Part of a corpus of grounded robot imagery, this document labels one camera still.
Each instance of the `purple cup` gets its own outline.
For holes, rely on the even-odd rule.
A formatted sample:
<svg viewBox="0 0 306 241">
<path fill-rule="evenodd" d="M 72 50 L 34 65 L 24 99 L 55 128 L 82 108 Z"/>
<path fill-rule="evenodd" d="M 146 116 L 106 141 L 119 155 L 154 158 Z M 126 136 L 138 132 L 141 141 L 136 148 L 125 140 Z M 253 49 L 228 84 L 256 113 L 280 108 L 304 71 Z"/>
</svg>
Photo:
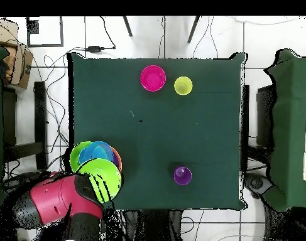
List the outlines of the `purple cup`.
<svg viewBox="0 0 306 241">
<path fill-rule="evenodd" d="M 112 162 L 119 168 L 119 160 L 115 153 L 112 155 Z"/>
<path fill-rule="evenodd" d="M 177 184 L 185 186 L 190 183 L 192 172 L 185 166 L 178 166 L 174 172 L 174 180 Z"/>
</svg>

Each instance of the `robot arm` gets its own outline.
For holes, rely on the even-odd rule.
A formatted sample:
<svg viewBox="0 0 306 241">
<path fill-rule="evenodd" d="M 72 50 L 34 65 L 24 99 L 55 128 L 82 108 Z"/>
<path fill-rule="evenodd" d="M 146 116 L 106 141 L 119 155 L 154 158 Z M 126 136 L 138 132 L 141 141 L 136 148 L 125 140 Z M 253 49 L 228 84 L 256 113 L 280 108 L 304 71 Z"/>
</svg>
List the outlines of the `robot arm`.
<svg viewBox="0 0 306 241">
<path fill-rule="evenodd" d="M 39 228 L 68 216 L 66 240 L 100 240 L 103 207 L 86 175 L 50 175 L 20 195 L 12 211 L 20 228 Z"/>
</svg>

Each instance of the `plastic cup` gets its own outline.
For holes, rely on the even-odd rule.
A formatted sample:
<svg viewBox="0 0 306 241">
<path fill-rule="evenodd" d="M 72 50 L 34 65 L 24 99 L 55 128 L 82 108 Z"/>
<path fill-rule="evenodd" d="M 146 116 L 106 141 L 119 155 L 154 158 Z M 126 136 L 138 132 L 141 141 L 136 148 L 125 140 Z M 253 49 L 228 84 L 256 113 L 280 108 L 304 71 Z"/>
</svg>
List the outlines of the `plastic cup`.
<svg viewBox="0 0 306 241">
<path fill-rule="evenodd" d="M 113 147 L 110 146 L 110 148 L 111 148 L 112 151 L 114 152 L 114 156 L 113 156 L 112 162 L 118 167 L 118 169 L 119 169 L 120 172 L 121 172 L 121 170 L 123 169 L 123 168 L 122 168 L 123 164 L 122 164 L 122 162 L 121 162 L 121 157 L 120 157 L 120 155 L 118 154 L 118 152 L 117 152 Z"/>
<path fill-rule="evenodd" d="M 179 77 L 174 83 L 174 88 L 177 94 L 187 95 L 193 89 L 193 83 L 188 77 Z"/>
<path fill-rule="evenodd" d="M 93 159 L 79 166 L 77 173 L 89 174 L 90 182 L 100 203 L 112 200 L 121 189 L 121 173 L 106 159 Z"/>
<path fill-rule="evenodd" d="M 110 145 L 104 141 L 95 141 L 80 153 L 79 163 L 83 164 L 84 162 L 94 158 L 102 158 L 112 161 L 113 154 L 114 152 Z"/>
<path fill-rule="evenodd" d="M 75 147 L 72 149 L 70 153 L 70 166 L 73 172 L 76 172 L 78 167 L 80 166 L 79 163 L 79 155 L 83 149 L 88 147 L 90 144 L 92 144 L 92 141 L 84 141 L 80 142 L 79 144 L 75 145 Z"/>
<path fill-rule="evenodd" d="M 156 65 L 150 65 L 141 72 L 140 82 L 150 92 L 157 92 L 166 82 L 164 70 Z"/>
<path fill-rule="evenodd" d="M 178 166 L 174 172 L 174 180 L 177 184 L 185 186 L 190 183 L 192 172 L 185 166 Z"/>
</svg>

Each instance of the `cup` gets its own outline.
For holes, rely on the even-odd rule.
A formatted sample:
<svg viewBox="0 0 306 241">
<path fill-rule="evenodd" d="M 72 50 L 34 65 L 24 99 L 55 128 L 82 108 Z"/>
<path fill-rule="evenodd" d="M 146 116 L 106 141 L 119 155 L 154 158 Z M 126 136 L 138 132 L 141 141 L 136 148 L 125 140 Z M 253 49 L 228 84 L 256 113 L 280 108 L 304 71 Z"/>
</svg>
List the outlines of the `cup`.
<svg viewBox="0 0 306 241">
<path fill-rule="evenodd" d="M 166 74 L 161 67 L 150 65 L 141 72 L 140 82 L 149 92 L 157 92 L 163 88 L 166 82 Z"/>
<path fill-rule="evenodd" d="M 185 166 L 178 166 L 174 172 L 174 180 L 177 184 L 185 186 L 190 183 L 192 172 Z"/>
<path fill-rule="evenodd" d="M 193 89 L 193 83 L 188 77 L 179 77 L 174 83 L 174 88 L 177 94 L 187 95 Z"/>
</svg>

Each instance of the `white floor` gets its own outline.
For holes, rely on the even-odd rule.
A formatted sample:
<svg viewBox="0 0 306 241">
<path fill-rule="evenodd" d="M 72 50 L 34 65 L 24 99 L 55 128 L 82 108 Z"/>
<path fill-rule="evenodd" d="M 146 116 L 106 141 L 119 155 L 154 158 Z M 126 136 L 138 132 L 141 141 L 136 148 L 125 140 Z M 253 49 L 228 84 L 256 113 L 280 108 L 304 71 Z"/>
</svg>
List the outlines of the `white floor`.
<svg viewBox="0 0 306 241">
<path fill-rule="evenodd" d="M 8 18 L 19 25 L 18 38 L 26 43 L 26 18 Z M 59 40 L 58 17 L 31 18 L 39 19 L 40 34 L 31 38 L 31 44 L 49 43 Z M 286 16 L 203 16 L 201 17 L 191 44 L 187 43 L 194 16 L 167 16 L 166 21 L 166 57 L 183 58 L 192 57 L 197 43 L 207 29 L 207 22 L 213 20 L 212 27 L 203 37 L 195 51 L 197 58 L 216 58 L 216 49 L 213 44 L 210 30 L 214 38 L 219 58 L 228 58 L 235 52 L 246 52 L 245 82 L 250 85 L 249 106 L 249 134 L 256 136 L 256 90 L 271 84 L 271 80 L 263 69 L 270 66 L 275 59 L 275 53 L 281 48 L 291 48 L 298 55 L 306 56 L 306 17 Z M 133 37 L 128 36 L 122 17 L 105 17 L 106 27 L 113 42 L 115 50 L 106 50 L 100 54 L 85 53 L 88 58 L 158 58 L 158 48 L 163 35 L 161 16 L 128 16 Z M 100 17 L 63 17 L 64 46 L 58 48 L 30 48 L 36 63 L 33 62 L 28 89 L 21 93 L 17 102 L 16 137 L 18 144 L 34 141 L 34 81 L 40 81 L 40 74 L 45 80 L 52 71 L 52 61 L 75 47 L 88 47 L 100 45 L 111 47 L 111 42 L 104 31 Z M 160 47 L 160 56 L 163 58 L 163 40 Z M 55 69 L 46 81 L 47 85 L 63 76 L 49 88 L 49 94 L 59 101 L 66 110 L 63 118 L 61 132 L 68 138 L 68 78 L 66 59 L 59 59 Z M 53 104 L 59 118 L 63 116 L 63 109 Z M 49 152 L 57 136 L 57 123 L 48 114 L 48 145 Z M 49 162 L 57 158 L 67 148 L 56 141 L 53 151 L 49 154 Z M 36 169 L 35 157 L 30 156 L 20 160 L 21 165 L 14 173 L 34 171 Z M 9 164 L 12 169 L 16 162 Z M 261 166 L 260 163 L 250 162 L 249 167 Z M 58 170 L 58 160 L 50 169 Z M 265 230 L 265 216 L 263 204 L 260 200 L 251 197 L 247 190 L 243 191 L 243 198 L 248 208 L 243 211 L 234 210 L 186 210 L 182 220 L 182 237 L 184 241 L 263 241 Z"/>
</svg>

